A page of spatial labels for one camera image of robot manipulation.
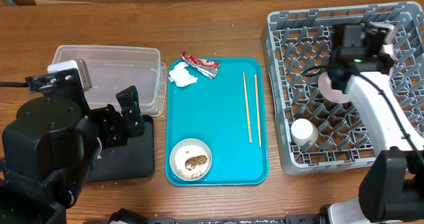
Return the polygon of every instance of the white cup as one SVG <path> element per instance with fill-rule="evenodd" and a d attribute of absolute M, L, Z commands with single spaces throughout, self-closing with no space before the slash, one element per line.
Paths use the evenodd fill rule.
<path fill-rule="evenodd" d="M 290 133 L 292 141 L 299 146 L 306 144 L 308 141 L 314 143 L 318 139 L 317 127 L 307 119 L 295 120 L 291 124 Z"/>

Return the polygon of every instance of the wooden table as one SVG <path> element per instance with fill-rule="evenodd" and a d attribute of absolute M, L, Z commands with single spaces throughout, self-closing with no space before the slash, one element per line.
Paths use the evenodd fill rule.
<path fill-rule="evenodd" d="M 181 51 L 196 56 L 250 56 L 265 74 L 260 35 L 272 11 L 424 0 L 267 0 L 96 4 L 0 9 L 0 80 L 44 74 L 62 44 L 159 49 L 168 66 Z M 156 170 L 151 178 L 86 184 L 69 223 L 106 219 L 124 207 L 147 217 L 176 219 L 282 217 L 317 213 L 326 203 L 354 197 L 366 168 L 289 176 L 280 168 L 270 83 L 264 78 L 270 173 L 258 186 L 179 188 L 166 179 L 166 108 L 154 119 Z M 0 131 L 36 95 L 0 88 Z"/>

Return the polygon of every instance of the gray crate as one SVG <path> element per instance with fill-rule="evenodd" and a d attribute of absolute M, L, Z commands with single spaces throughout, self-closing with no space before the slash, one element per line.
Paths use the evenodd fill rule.
<path fill-rule="evenodd" d="M 287 174 L 335 172 L 370 166 L 374 161 L 366 128 L 352 104 L 327 101 L 317 77 L 300 73 L 326 65 L 331 27 L 339 23 L 381 22 L 398 29 L 392 89 L 405 114 L 424 132 L 424 14 L 415 2 L 273 12 L 262 35 L 266 71 L 274 96 L 274 124 L 281 166 Z M 316 143 L 295 145 L 290 125 L 298 118 L 314 123 Z"/>

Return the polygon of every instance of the plastic container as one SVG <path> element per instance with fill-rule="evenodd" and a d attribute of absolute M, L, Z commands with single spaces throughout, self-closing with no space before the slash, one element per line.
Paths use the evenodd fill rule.
<path fill-rule="evenodd" d="M 189 66 L 197 83 L 169 83 L 166 111 L 165 174 L 177 186 L 257 185 L 269 172 L 262 68 L 252 58 L 206 58 L 221 63 L 216 78 Z M 170 69 L 181 62 L 175 61 Z M 249 143 L 243 72 L 246 75 L 252 143 Z M 260 137 L 256 115 L 254 75 L 258 76 Z M 211 169 L 199 180 L 185 181 L 172 171 L 172 149 L 185 139 L 199 139 L 210 149 Z"/>
<path fill-rule="evenodd" d="M 395 66 L 390 84 L 419 134 L 424 131 L 424 14 L 415 2 L 273 12 L 262 34 L 266 71 L 274 97 L 276 136 L 281 166 L 287 174 L 334 172 L 371 166 L 375 161 L 366 127 L 355 107 L 326 100 L 318 76 L 300 73 L 327 65 L 331 27 L 340 23 L 390 23 Z M 298 146 L 290 127 L 309 119 L 320 132 L 317 142 Z"/>
<path fill-rule="evenodd" d="M 159 116 L 165 103 L 166 65 L 155 48 L 98 45 L 62 45 L 53 64 L 84 59 L 93 87 L 85 93 L 91 109 L 111 104 L 121 110 L 116 93 L 135 85 L 140 110 L 144 115 Z"/>

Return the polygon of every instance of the clear plastic bin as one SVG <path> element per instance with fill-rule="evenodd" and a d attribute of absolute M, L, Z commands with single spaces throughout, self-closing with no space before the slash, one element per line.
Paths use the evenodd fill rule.
<path fill-rule="evenodd" d="M 111 104 L 121 110 L 116 93 L 135 85 L 142 114 L 159 116 L 164 110 L 166 65 L 155 48 L 62 45 L 53 64 L 72 59 L 87 63 L 93 87 L 85 93 L 91 109 Z"/>

